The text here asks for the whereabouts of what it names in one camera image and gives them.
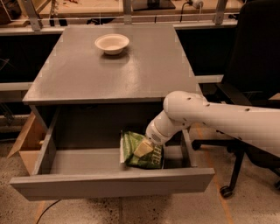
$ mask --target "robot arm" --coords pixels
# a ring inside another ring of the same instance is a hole
[[[183,91],[165,97],[164,110],[150,122],[146,136],[154,144],[165,144],[193,123],[204,123],[280,157],[280,109],[212,103]]]

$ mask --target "white bowl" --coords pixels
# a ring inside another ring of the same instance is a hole
[[[106,54],[115,55],[121,53],[129,42],[130,40],[121,34],[107,34],[99,37],[95,41],[95,45]]]

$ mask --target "wire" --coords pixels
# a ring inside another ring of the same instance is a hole
[[[61,199],[58,199],[57,201],[54,201],[48,208],[45,209],[45,211],[40,215],[40,217],[38,217],[38,220],[36,222],[36,224],[39,223],[40,219],[42,218],[43,214],[49,210],[51,207],[53,207],[55,204],[59,203],[61,201]]]
[[[1,69],[2,68],[4,68],[5,67],[5,65],[9,65],[9,66],[11,66],[11,67],[13,67],[14,69],[16,69],[17,70],[17,68],[16,67],[14,67],[10,62],[9,62],[9,59],[0,59],[1,61],[3,61],[4,63],[3,63],[3,65],[2,66],[0,66],[0,71],[1,71]]]
[[[186,2],[186,3],[183,3],[182,5],[182,9],[181,9],[181,18],[180,18],[180,23],[182,22],[182,19],[183,19],[183,10],[184,10],[184,7],[186,4],[190,4],[189,2]]]
[[[198,17],[198,22],[200,21],[201,12],[202,12],[202,3],[199,3],[199,17]]]

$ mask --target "gray desk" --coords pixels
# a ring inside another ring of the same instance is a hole
[[[130,40],[119,56],[107,56],[95,46],[95,40],[108,33]],[[172,25],[70,27],[24,102],[154,102],[174,90],[200,93]]]
[[[112,32],[130,39],[118,56],[94,45]],[[119,162],[120,131],[143,134],[174,90],[200,88],[171,25],[67,28],[24,98],[46,129],[33,175],[10,183],[28,200],[205,191],[214,170],[192,167],[184,139],[162,170]]]

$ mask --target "speckled floor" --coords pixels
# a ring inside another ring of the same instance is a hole
[[[217,135],[194,126],[191,137]],[[27,175],[19,155],[7,159],[13,141],[0,143],[0,223],[36,223],[54,201],[30,202],[14,190],[12,177]],[[205,192],[113,199],[61,200],[47,210],[39,223],[280,223],[279,178],[253,166],[245,157],[234,197],[223,199],[220,186],[227,185],[235,156],[222,147],[203,146],[196,151],[199,163],[212,166],[216,175]]]

